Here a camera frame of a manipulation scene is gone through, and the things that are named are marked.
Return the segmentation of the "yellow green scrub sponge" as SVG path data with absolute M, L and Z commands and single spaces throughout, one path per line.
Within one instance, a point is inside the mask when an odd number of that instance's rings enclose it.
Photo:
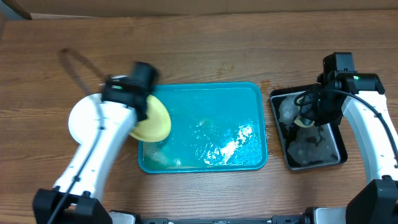
M 312 112 L 311 105 L 305 102 L 305 97 L 301 96 L 295 100 L 295 105 L 298 108 L 298 116 L 295 118 L 294 123 L 301 128 L 310 128 L 315 122 L 310 117 Z

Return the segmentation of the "yellow-green rimmed plate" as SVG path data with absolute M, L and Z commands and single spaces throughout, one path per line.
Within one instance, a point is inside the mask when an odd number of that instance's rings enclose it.
M 153 95 L 147 97 L 147 118 L 138 122 L 130 133 L 133 138 L 143 142 L 160 142 L 171 132 L 171 118 L 163 103 Z

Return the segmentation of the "white plate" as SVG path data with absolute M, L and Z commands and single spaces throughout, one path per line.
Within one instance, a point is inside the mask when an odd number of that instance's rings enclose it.
M 71 110 L 68 129 L 72 138 L 79 144 L 91 139 L 98 132 L 99 117 L 95 103 L 101 103 L 101 93 L 95 93 L 81 99 Z

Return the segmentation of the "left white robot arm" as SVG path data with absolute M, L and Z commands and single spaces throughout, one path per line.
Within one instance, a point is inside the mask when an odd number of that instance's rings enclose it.
M 100 200 L 122 145 L 147 118 L 147 99 L 154 86 L 154 77 L 111 77 L 101 93 L 88 94 L 74 106 L 69 130 L 79 146 L 53 188 L 35 194 L 37 223 L 136 222 L 131 213 L 108 212 Z

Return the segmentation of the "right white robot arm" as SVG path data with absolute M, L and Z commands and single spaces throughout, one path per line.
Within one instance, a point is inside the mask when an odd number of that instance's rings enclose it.
M 315 208 L 312 223 L 397 223 L 397 132 L 385 89 L 374 73 L 321 74 L 320 88 L 294 99 L 295 123 L 303 128 L 344 116 L 363 159 L 367 185 L 341 208 Z

